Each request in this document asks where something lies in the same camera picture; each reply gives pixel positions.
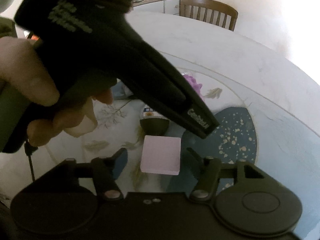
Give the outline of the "person's left hand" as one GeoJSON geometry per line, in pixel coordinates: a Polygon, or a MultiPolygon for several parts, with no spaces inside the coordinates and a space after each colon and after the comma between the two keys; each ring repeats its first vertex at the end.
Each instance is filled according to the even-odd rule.
{"type": "MultiPolygon", "coordinates": [[[[11,84],[30,101],[51,106],[58,101],[59,93],[33,50],[33,40],[15,37],[1,38],[1,85],[11,84]]],[[[110,89],[90,96],[83,106],[63,110],[52,121],[35,120],[27,128],[32,146],[47,144],[61,132],[75,138],[93,132],[98,122],[93,111],[93,100],[110,105],[110,89]]]]}

